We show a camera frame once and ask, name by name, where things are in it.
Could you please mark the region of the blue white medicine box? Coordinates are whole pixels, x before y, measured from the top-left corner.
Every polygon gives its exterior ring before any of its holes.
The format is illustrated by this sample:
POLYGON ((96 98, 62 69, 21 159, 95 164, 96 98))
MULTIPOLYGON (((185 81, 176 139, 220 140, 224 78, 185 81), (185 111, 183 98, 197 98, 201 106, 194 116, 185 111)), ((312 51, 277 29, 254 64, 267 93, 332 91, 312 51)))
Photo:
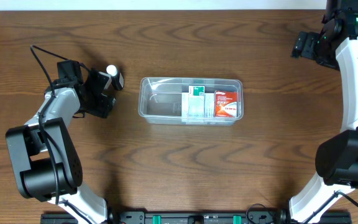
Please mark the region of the blue white medicine box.
POLYGON ((198 122, 215 117, 215 95, 205 93, 203 96, 189 96, 181 94, 181 121, 198 122))

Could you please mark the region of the white green medicine box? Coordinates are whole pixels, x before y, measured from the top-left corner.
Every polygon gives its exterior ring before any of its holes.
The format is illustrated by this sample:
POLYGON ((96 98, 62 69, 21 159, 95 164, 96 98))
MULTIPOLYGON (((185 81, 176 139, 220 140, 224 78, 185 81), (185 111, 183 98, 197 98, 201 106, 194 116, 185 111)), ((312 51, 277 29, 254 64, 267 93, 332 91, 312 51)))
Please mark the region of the white green medicine box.
POLYGON ((204 86, 189 86, 188 115, 192 118, 204 116, 204 86))

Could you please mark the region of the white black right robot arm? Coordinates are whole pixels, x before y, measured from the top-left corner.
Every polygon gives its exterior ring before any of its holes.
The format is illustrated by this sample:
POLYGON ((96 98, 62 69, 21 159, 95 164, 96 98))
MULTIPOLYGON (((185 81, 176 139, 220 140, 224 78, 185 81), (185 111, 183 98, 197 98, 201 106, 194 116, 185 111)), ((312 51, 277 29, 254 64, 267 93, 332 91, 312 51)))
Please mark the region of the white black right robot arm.
POLYGON ((276 223, 350 223, 348 213, 331 212, 340 198, 358 189, 358 1, 328 0, 320 32, 300 32, 291 53, 341 74, 343 116, 338 135, 322 143, 316 172, 276 223))

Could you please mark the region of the orange red medicine box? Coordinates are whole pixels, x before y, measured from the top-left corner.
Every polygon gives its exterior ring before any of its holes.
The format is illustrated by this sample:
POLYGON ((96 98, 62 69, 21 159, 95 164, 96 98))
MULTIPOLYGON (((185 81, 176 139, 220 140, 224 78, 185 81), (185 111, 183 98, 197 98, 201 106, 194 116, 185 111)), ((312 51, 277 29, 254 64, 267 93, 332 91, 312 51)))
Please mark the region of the orange red medicine box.
POLYGON ((215 117, 235 118, 237 116, 237 93, 233 91, 215 91, 215 117))

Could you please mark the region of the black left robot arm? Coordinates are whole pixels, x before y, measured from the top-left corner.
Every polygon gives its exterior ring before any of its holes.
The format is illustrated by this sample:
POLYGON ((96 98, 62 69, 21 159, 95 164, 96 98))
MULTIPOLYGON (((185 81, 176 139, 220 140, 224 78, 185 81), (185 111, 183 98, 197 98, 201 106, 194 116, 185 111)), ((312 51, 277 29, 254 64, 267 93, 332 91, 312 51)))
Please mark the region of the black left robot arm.
POLYGON ((83 169, 68 126, 79 114, 106 118, 124 77, 114 65, 92 68, 87 79, 80 68, 61 68, 49 80, 45 100, 25 125, 8 129, 6 143, 19 193, 24 198, 58 205, 77 223, 119 223, 107 201, 83 182, 83 169))

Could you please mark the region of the dark bottle white cap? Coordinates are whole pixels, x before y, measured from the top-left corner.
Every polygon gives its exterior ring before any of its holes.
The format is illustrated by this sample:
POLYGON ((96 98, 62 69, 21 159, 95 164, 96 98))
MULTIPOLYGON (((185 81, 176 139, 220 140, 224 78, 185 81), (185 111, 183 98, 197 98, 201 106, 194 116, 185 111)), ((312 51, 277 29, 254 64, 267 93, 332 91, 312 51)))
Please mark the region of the dark bottle white cap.
POLYGON ((124 88, 124 77, 115 65, 106 67, 107 74, 111 77, 111 83, 115 90, 121 91, 124 88))

